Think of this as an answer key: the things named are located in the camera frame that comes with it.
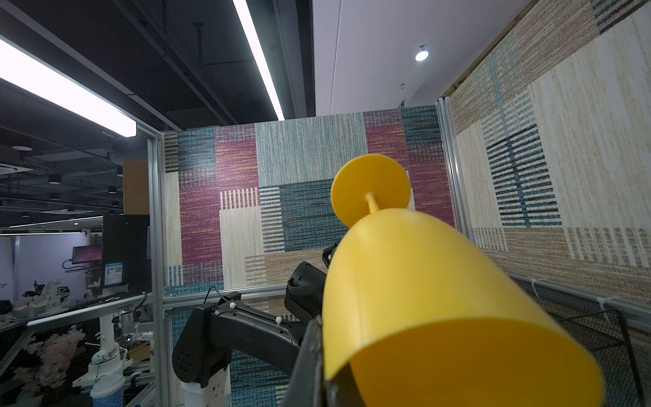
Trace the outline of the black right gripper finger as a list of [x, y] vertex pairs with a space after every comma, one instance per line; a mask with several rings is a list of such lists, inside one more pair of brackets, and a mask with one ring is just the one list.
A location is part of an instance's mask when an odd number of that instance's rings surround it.
[[322, 318], [308, 324], [281, 406], [365, 406], [350, 365], [325, 376]]

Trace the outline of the yellow plastic wine glass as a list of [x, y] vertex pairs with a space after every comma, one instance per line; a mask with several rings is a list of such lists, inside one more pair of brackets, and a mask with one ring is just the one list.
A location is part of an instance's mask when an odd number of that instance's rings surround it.
[[324, 377], [367, 406], [600, 406], [593, 356], [469, 239], [409, 209], [395, 160], [332, 184], [348, 232], [328, 267]]

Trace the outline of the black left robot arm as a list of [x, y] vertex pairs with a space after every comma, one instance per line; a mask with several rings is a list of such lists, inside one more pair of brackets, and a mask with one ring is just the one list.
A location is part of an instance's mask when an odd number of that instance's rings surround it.
[[227, 371], [238, 350], [290, 376], [284, 405], [344, 406], [342, 388], [324, 373], [320, 314], [326, 280], [309, 262], [298, 265], [284, 300], [294, 321], [246, 305], [239, 292], [195, 308], [172, 353], [185, 405], [225, 405]]

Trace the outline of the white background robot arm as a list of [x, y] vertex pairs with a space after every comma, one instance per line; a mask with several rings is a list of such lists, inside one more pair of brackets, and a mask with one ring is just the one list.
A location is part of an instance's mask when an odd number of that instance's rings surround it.
[[87, 373], [77, 378], [72, 387], [89, 389], [93, 406], [122, 407], [126, 383], [124, 371], [132, 363], [115, 341], [113, 316], [103, 315], [98, 320], [98, 351], [88, 364]]

